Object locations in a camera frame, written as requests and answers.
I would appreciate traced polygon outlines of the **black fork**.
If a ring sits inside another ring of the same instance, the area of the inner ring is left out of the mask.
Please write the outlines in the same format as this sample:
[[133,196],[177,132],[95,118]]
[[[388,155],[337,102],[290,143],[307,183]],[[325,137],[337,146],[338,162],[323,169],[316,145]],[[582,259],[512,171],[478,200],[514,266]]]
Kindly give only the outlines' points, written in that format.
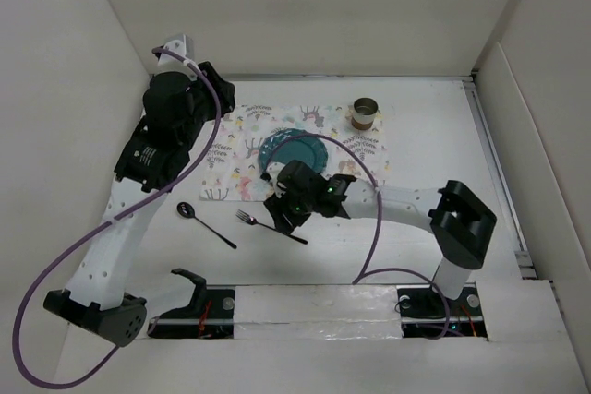
[[300,243],[302,245],[307,245],[308,244],[308,241],[305,240],[305,239],[302,239],[300,237],[294,236],[294,235],[289,234],[289,233],[282,233],[278,229],[276,229],[276,228],[274,228],[274,227],[272,227],[272,226],[270,226],[268,224],[259,222],[255,217],[249,215],[248,213],[244,212],[241,209],[239,209],[236,212],[236,217],[239,220],[241,220],[242,222],[247,223],[248,225],[251,225],[251,226],[259,225],[259,226],[262,226],[264,228],[267,228],[267,229],[269,229],[269,230],[271,230],[271,231],[273,231],[275,233],[278,233],[280,235],[283,235],[283,236],[285,236],[285,237],[287,237],[287,238],[289,238],[291,240],[294,240],[294,241],[296,241],[296,242],[298,242],[298,243]]

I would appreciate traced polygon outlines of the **teal scalloped plate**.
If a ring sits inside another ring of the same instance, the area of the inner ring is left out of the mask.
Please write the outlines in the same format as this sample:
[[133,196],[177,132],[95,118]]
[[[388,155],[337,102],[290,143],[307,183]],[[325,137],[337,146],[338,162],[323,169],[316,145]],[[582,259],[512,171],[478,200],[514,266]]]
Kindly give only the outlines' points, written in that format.
[[296,128],[280,129],[268,136],[259,147],[258,163],[264,173],[272,162],[286,165],[290,161],[302,161],[316,173],[323,173],[329,159],[324,143],[315,137],[296,136],[305,134]]

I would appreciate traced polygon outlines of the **patterned cloth placemat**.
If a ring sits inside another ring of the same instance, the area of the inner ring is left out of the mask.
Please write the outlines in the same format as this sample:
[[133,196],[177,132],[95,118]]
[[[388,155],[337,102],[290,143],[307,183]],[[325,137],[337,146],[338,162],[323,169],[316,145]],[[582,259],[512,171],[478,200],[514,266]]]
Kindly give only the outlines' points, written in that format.
[[290,129],[333,138],[352,153],[325,140],[299,139],[282,146],[272,160],[286,164],[296,149],[300,159],[314,163],[314,144],[325,147],[325,161],[321,161],[322,174],[350,174],[364,178],[359,166],[364,163],[379,182],[384,183],[390,163],[383,119],[378,114],[369,130],[361,131],[351,125],[352,107],[240,105],[222,120],[215,142],[206,157],[199,197],[217,201],[262,201],[272,192],[271,183],[261,178],[268,161],[264,154],[275,135]]

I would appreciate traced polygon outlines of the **black spoon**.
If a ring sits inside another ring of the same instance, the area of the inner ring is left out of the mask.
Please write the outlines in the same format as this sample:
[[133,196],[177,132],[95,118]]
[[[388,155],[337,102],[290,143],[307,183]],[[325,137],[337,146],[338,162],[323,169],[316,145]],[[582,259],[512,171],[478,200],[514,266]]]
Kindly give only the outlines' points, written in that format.
[[229,240],[228,238],[226,238],[225,236],[220,234],[218,231],[214,230],[210,225],[208,225],[202,219],[198,218],[196,215],[195,209],[188,202],[185,202],[185,201],[179,202],[176,205],[176,211],[177,211],[177,214],[179,216],[181,216],[182,218],[197,221],[204,228],[206,228],[211,233],[213,233],[215,236],[217,236],[219,239],[221,239],[226,245],[230,246],[234,250],[237,249],[237,245],[234,242],[232,242],[231,240]]

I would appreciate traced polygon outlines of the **white and brown cup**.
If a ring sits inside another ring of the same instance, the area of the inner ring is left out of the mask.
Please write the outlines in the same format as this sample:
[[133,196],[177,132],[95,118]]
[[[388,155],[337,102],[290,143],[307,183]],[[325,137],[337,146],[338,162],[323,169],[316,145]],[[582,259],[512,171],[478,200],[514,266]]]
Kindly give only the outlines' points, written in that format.
[[379,112],[378,103],[369,97],[356,99],[349,107],[351,126],[360,131],[369,130]]

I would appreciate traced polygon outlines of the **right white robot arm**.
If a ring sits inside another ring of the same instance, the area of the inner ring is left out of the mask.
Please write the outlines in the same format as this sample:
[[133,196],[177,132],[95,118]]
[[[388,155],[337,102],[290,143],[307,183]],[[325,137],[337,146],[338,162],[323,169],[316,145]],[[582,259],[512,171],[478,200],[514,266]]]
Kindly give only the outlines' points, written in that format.
[[264,206],[282,233],[292,233],[319,214],[391,221],[432,234],[442,259],[427,303],[440,315],[460,304],[468,278],[483,268],[497,224],[493,211],[460,181],[450,180],[442,188],[379,187],[348,174],[325,178],[302,161],[273,162],[263,177],[273,187]]

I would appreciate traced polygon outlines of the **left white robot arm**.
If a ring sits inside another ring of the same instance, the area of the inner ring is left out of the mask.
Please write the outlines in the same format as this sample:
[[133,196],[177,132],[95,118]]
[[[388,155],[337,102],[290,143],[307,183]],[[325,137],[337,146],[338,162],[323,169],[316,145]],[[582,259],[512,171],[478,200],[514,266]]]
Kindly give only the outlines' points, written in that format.
[[235,86],[211,63],[195,63],[185,34],[157,48],[157,72],[142,97],[139,123],[115,166],[102,222],[105,229],[62,290],[43,306],[122,348],[147,317],[146,300],[126,291],[127,275],[151,219],[172,188],[198,165],[190,152],[206,124],[218,127],[235,108]]

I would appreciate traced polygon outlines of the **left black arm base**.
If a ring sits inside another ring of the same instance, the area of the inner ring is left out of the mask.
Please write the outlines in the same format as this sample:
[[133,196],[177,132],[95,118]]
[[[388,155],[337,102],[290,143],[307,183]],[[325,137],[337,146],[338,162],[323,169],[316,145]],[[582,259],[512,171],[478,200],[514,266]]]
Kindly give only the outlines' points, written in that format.
[[209,288],[205,278],[173,269],[176,287],[149,309],[151,339],[225,340],[234,337],[235,287]]

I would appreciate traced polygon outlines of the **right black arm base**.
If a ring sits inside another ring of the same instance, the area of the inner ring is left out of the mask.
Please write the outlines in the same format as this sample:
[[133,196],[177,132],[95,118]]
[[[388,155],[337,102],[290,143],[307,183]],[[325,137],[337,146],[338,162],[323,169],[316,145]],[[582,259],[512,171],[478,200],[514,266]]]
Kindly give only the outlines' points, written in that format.
[[[395,310],[401,316],[404,338],[435,339],[444,330],[446,311],[440,296],[429,286],[408,286],[397,290]],[[448,300],[449,325],[445,337],[486,338],[488,336],[480,298],[475,285],[463,288],[457,300]]]

